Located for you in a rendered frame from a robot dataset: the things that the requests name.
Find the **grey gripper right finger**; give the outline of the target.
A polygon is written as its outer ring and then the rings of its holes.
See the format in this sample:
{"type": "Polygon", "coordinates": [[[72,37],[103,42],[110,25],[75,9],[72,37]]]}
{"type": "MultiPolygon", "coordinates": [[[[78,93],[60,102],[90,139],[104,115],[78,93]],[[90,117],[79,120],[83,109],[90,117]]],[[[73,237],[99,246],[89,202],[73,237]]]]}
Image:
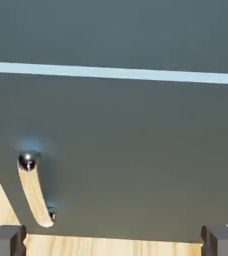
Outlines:
{"type": "Polygon", "coordinates": [[[201,256],[228,256],[228,224],[203,225],[201,256]]]}

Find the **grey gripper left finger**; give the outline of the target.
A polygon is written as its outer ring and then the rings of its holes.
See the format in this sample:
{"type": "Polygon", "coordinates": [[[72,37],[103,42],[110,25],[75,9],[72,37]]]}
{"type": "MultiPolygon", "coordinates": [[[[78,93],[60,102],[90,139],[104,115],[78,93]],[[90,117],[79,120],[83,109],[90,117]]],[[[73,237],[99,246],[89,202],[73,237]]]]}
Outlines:
{"type": "Polygon", "coordinates": [[[0,256],[26,256],[24,225],[0,225],[0,256]]]}

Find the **grey-blue cabinet door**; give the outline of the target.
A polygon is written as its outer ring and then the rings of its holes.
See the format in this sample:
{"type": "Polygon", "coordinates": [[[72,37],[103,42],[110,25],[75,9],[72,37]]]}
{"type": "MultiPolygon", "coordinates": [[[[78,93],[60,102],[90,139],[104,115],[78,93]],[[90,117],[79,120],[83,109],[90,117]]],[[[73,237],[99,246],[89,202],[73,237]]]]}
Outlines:
{"type": "Polygon", "coordinates": [[[0,73],[0,183],[33,234],[198,242],[228,224],[228,84],[0,73]],[[23,151],[41,154],[52,227],[23,151]]]}
{"type": "Polygon", "coordinates": [[[0,62],[228,74],[228,0],[0,0],[0,62]]]}

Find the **grey-blue painted cabinet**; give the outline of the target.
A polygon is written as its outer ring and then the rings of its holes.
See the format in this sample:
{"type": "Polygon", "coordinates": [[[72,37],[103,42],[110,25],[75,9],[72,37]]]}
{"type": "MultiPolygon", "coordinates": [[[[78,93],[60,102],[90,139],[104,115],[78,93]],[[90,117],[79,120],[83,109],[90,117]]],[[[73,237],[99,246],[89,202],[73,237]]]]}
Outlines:
{"type": "Polygon", "coordinates": [[[228,73],[0,62],[0,74],[228,85],[228,73]]]}

